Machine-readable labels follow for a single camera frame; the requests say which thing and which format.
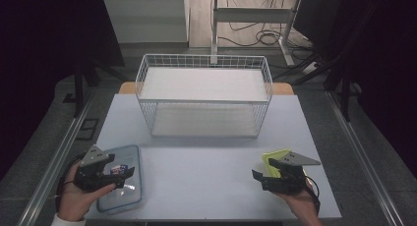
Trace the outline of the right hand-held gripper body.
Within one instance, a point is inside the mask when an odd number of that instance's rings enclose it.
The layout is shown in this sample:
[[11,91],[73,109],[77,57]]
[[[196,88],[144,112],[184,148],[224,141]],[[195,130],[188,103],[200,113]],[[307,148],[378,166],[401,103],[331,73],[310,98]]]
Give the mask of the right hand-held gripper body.
[[[315,160],[310,157],[307,157],[307,160],[305,164],[303,165],[303,169],[304,169],[304,166],[307,166],[307,165],[320,165],[320,164],[321,162],[319,160]],[[265,177],[271,178],[271,181],[268,184],[262,184],[263,189],[266,191],[286,194],[286,195],[297,195],[306,188],[306,173],[304,177],[300,176],[299,178],[290,176],[289,178],[278,179],[278,178],[271,177],[269,174]]]

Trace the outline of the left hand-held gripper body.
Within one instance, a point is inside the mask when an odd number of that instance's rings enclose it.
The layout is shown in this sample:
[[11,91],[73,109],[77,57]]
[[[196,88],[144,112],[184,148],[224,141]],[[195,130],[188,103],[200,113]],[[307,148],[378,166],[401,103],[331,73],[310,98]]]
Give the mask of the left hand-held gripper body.
[[102,151],[95,144],[90,147],[82,158],[76,171],[74,184],[83,191],[96,191],[113,184],[116,179],[103,173],[104,167],[114,161],[113,153]]

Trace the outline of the green food container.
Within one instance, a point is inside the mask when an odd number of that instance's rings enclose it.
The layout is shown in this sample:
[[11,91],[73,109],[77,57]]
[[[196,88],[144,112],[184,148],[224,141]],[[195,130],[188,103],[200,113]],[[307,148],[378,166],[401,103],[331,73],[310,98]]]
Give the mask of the green food container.
[[[269,172],[268,160],[274,158],[279,161],[279,173],[271,174]],[[266,152],[262,155],[262,161],[264,162],[269,175],[273,178],[285,179],[290,176],[299,178],[305,176],[303,165],[305,164],[307,157],[293,152],[291,149],[281,149],[272,152]]]

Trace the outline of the clear food container blue lid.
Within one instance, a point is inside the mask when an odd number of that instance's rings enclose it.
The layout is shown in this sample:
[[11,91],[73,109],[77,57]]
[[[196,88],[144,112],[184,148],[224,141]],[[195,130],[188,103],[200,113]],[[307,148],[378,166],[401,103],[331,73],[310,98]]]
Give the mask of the clear food container blue lid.
[[110,194],[101,197],[97,203],[97,210],[101,213],[116,214],[132,210],[139,206],[143,198],[141,153],[136,145],[127,145],[105,150],[113,153],[114,160],[104,167],[105,175],[122,173],[132,167],[133,176],[126,179],[121,189],[115,189]]

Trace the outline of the white wire rack shelf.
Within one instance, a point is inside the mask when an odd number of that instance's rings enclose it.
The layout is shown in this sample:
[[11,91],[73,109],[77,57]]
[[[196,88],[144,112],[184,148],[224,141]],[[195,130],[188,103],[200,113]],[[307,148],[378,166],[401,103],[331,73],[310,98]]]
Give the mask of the white wire rack shelf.
[[272,81],[264,56],[147,54],[135,93],[154,137],[255,138]]

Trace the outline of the person's right hand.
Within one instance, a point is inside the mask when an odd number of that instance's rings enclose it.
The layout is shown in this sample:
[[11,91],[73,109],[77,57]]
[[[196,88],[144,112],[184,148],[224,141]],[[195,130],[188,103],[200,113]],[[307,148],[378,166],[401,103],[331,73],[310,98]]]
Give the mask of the person's right hand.
[[286,195],[280,193],[275,193],[275,195],[279,196],[287,203],[292,213],[294,210],[314,209],[318,216],[313,197],[306,190],[301,191],[297,195]]

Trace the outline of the person's left hand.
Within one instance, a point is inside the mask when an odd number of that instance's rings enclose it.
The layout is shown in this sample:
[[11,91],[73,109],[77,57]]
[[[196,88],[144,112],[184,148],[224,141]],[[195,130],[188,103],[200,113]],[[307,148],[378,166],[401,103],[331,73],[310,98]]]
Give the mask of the person's left hand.
[[110,184],[92,193],[84,192],[73,183],[78,167],[79,163],[74,164],[66,176],[57,213],[60,219],[68,222],[80,222],[83,220],[90,206],[97,199],[111,193],[115,189],[115,185]]

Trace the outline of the black floor plate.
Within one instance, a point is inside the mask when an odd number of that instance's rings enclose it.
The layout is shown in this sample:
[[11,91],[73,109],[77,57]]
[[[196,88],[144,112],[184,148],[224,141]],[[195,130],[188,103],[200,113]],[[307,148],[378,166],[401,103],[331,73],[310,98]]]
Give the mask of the black floor plate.
[[98,126],[98,118],[86,118],[76,136],[77,141],[91,141]]

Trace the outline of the wooden table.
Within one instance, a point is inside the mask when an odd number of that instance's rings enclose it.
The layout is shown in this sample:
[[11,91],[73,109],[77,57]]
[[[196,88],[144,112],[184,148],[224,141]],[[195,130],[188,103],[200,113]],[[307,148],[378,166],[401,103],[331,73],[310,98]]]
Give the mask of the wooden table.
[[[135,83],[134,82],[122,83],[120,86],[119,92],[121,94],[134,94]],[[293,95],[294,91],[293,91],[292,86],[288,83],[273,83],[272,93],[274,95]]]

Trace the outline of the black metal stand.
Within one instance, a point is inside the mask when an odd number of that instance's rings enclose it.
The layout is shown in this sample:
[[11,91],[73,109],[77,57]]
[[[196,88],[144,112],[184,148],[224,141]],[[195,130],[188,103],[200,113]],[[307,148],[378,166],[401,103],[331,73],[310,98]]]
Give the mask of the black metal stand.
[[100,85],[100,77],[97,69],[104,71],[110,76],[118,79],[121,82],[126,82],[128,78],[113,69],[111,66],[104,64],[96,58],[88,58],[74,66],[74,89],[73,93],[68,93],[63,102],[74,103],[75,113],[74,117],[78,118],[82,110],[87,106],[84,93],[84,83],[90,87],[97,87]]
[[361,34],[376,9],[377,4],[373,1],[369,1],[357,16],[351,19],[347,26],[340,32],[340,37],[344,37],[345,40],[342,46],[335,50],[331,59],[322,60],[320,66],[311,73],[289,82],[290,85],[301,85],[324,72],[328,72],[328,76],[323,83],[324,89],[326,91],[331,91],[335,90],[338,85],[341,85],[339,110],[346,122],[350,121],[348,107],[351,67],[348,65],[348,62],[351,60],[352,53],[355,51],[355,46],[358,44]]

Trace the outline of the white power strip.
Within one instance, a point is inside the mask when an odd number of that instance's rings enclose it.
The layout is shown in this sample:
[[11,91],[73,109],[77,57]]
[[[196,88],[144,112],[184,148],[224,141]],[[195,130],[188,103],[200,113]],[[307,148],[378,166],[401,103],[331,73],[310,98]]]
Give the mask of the white power strip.
[[317,62],[312,62],[310,65],[308,65],[303,71],[302,71],[302,73],[304,74],[304,75],[308,75],[308,74],[310,74],[311,72],[313,72],[313,71],[315,71],[317,68],[319,68],[320,67],[320,64],[319,63],[317,63]]

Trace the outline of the aluminium rail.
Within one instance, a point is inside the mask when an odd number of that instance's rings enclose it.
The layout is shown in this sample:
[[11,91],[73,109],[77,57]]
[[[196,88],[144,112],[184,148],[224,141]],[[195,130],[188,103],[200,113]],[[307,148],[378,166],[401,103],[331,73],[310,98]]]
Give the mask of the aluminium rail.
[[382,209],[382,212],[387,220],[389,226],[405,226],[394,201],[389,194],[386,186],[383,184],[375,167],[371,163],[363,144],[360,142],[355,130],[350,121],[348,121],[341,112],[341,105],[337,100],[337,96],[332,92],[326,91],[325,95],[330,103],[330,106],[339,122],[342,131],[345,133],[349,145],[354,152],[358,163],[364,173],[370,188]]
[[55,193],[55,182],[60,178],[61,169],[67,159],[82,123],[89,112],[95,92],[95,88],[88,89],[87,94],[85,95],[84,107],[81,109],[79,115],[72,120],[63,140],[61,140],[60,144],[53,153],[45,172],[41,176],[16,226],[34,226],[46,202],[51,199],[52,204],[55,204],[55,197],[52,196],[52,194]]

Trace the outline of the white desk frame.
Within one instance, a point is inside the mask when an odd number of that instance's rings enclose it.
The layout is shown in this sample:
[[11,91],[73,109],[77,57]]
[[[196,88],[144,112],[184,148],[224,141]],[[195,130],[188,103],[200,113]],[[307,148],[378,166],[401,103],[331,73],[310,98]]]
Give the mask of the white desk frame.
[[289,34],[301,0],[294,0],[290,8],[241,8],[219,7],[218,0],[211,0],[211,39],[210,54],[216,55],[218,49],[217,25],[219,23],[282,24],[283,32],[277,39],[279,48],[287,66],[295,63],[289,51]]

